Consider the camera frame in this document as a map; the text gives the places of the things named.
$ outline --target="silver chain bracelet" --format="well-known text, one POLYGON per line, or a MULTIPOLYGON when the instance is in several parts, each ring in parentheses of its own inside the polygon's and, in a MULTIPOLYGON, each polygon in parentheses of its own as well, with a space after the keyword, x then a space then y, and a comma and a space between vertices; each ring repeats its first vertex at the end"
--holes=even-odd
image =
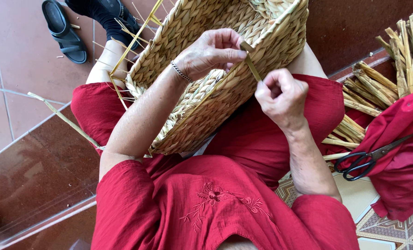
POLYGON ((191 78, 187 77, 185 74, 183 74, 176 66, 176 64, 174 63, 174 61, 171 61, 171 65, 173 67, 173 69, 177 72, 177 74, 179 74, 181 77, 183 77, 185 80, 187 80, 190 83, 193 83, 194 81, 191 80, 191 78))

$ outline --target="basket rim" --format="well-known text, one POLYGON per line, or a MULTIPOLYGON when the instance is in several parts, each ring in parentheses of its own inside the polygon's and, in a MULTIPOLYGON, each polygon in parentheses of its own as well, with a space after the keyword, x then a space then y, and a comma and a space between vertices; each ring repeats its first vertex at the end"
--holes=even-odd
MULTIPOLYGON (((259 38, 254 42, 254 46, 257 46, 257 45, 260 43, 260 41, 262 41, 263 39, 265 39, 265 37, 268 35, 268 33, 272 33, 272 32, 274 31, 274 29, 277 28, 277 26, 287 17, 288 14, 292 14, 293 11, 295 11, 295 10, 297 9, 297 7, 299 6, 299 3, 301 3, 301 2, 308 2, 308 0, 294 0, 294 2, 290 5, 290 7, 288 7, 288 9, 285 10, 284 13, 282 13, 281 16, 279 16, 278 18, 275 19, 273 25, 271 25, 271 27, 265 32, 265 34, 262 35, 261 37, 259 37, 259 38)), ((175 6, 174 8, 176 8, 176 7, 179 6, 180 4, 181 4, 181 1, 177 1, 176 6, 175 6)), ((168 138, 170 138, 170 137, 174 134, 174 132, 177 131, 178 128, 197 110, 197 108, 200 107, 200 106, 202 105, 202 103, 203 103, 205 100, 207 100, 207 99, 211 96, 211 94, 213 94, 213 93, 216 91, 217 87, 219 87, 219 86, 222 84, 222 82, 223 82, 224 80, 226 80, 229 75, 231 75, 231 72, 233 72, 239 65, 241 65, 241 64, 243 64, 243 63, 245 63, 245 61, 241 61, 240 63, 234 65, 234 66, 230 69, 230 71, 225 75, 225 77, 223 77, 222 79, 220 79, 219 82, 214 85, 214 88, 213 88, 207 95, 205 95, 205 96, 203 97, 203 99, 199 102, 199 104, 197 104, 197 106, 195 106, 186 116, 184 116, 184 117, 180 120, 180 123, 179 123, 179 124, 176 123, 176 125, 169 130, 169 132, 165 135, 165 137, 164 137, 162 140, 159 141, 159 145, 163 144, 168 138)), ((152 145, 151 145, 149 149, 150 149, 150 150, 149 150, 150 153, 155 153, 159 148, 158 148, 158 147, 152 148, 152 145)))

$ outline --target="embroidered flower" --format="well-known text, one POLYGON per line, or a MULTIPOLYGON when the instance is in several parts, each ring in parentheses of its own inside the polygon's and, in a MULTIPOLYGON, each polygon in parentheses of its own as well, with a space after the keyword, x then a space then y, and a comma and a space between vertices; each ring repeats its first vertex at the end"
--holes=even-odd
POLYGON ((260 198, 258 199, 251 199, 250 197, 244 198, 245 196, 241 194, 235 194, 235 193, 230 193, 229 191, 223 191, 223 189, 220 186, 216 186, 214 188, 214 185, 212 182, 205 182, 203 185, 203 192, 197 193, 197 196, 204 199, 204 202, 200 202, 196 205, 194 205, 192 208, 194 208, 194 211, 187 213, 185 216, 181 217, 180 219, 183 219, 183 222, 189 221, 191 222, 191 219, 194 219, 194 222, 192 223, 192 227, 194 229, 194 232, 197 232, 197 230, 200 229, 200 225, 203 224, 202 219, 205 217, 201 216, 201 213, 205 210, 205 203, 209 203, 212 207, 218 202, 225 201, 230 198, 236 198, 241 204, 245 205, 245 207, 252 213, 262 213, 265 214, 265 216, 273 223, 276 225, 274 222, 273 217, 267 212, 265 212, 264 209, 260 207, 260 205, 263 205, 263 203, 260 201, 260 198))
POLYGON ((209 204, 214 206, 216 202, 225 201, 226 199, 233 198, 234 195, 230 194, 228 191, 224 192, 223 189, 217 186, 213 190, 213 183, 212 182, 205 182, 203 185, 203 192, 196 193, 198 197, 203 198, 205 200, 209 200, 209 204))

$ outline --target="red cloth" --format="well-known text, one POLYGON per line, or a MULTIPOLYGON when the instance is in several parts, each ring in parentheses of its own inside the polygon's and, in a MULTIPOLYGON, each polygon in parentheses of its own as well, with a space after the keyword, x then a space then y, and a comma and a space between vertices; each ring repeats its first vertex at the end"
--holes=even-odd
MULTIPOLYGON (((364 128, 372 118, 351 111, 350 117, 364 128)), ((413 94, 396 101, 370 123, 366 137, 356 152, 371 152, 393 141, 413 133, 413 94)), ((333 152, 346 152, 337 147, 328 147, 333 152)), ((341 169, 350 166, 350 161, 343 162, 341 169)), ((413 137, 390 151, 378 160, 370 173, 373 186, 381 198, 372 205, 375 212, 392 220, 405 221, 413 214, 413 137)))
MULTIPOLYGON (((305 115, 322 141, 342 120, 342 86, 295 78, 309 83, 305 115)), ((81 128, 100 145, 124 112, 109 86, 80 86, 71 104, 81 128), (103 108, 94 112, 95 105, 103 108)), ((285 136, 253 99, 202 156, 183 161, 157 154, 113 167, 97 188, 92 249, 216 249, 233 234, 261 250, 359 249, 353 219, 337 200, 304 195, 290 209, 276 196, 272 190, 288 162, 285 136), (329 237, 334 232, 340 237, 329 237)))

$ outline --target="hand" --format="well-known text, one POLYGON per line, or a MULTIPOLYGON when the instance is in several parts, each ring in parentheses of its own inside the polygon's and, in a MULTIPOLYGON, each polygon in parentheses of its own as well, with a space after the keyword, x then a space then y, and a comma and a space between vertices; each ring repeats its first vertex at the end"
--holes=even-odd
POLYGON ((293 78, 287 69, 268 73, 254 94, 263 112, 284 133, 297 131, 307 124, 304 117, 308 84, 293 78))
POLYGON ((193 81, 206 76, 212 69, 228 72, 233 63, 246 58, 246 51, 240 50, 243 40, 230 28, 208 30, 183 50, 174 63, 193 81))

